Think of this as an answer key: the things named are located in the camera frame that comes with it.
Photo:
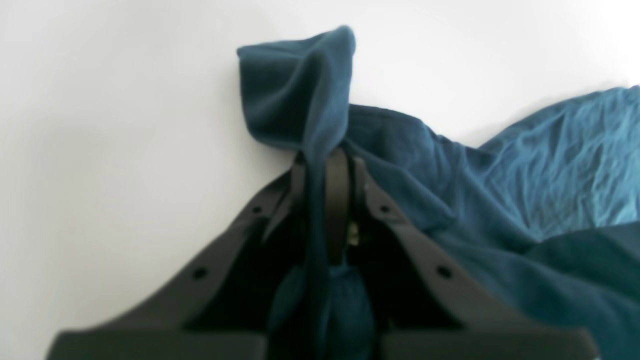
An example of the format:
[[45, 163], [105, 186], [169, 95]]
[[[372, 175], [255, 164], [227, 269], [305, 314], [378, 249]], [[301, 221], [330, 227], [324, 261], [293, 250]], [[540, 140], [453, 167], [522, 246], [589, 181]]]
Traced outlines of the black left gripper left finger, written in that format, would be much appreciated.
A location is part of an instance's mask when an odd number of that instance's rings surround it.
[[49, 360], [267, 360], [268, 317], [302, 263], [306, 162], [263, 187], [231, 225], [142, 303], [55, 338]]

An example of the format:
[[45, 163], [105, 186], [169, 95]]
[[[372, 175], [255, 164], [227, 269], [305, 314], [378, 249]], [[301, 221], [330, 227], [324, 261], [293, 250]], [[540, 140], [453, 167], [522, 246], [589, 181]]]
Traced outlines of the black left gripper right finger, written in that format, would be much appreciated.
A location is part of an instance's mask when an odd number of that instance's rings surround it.
[[332, 265], [352, 260], [381, 334], [380, 360], [594, 360], [587, 330], [543, 325], [490, 294], [409, 221], [362, 159], [326, 159]]

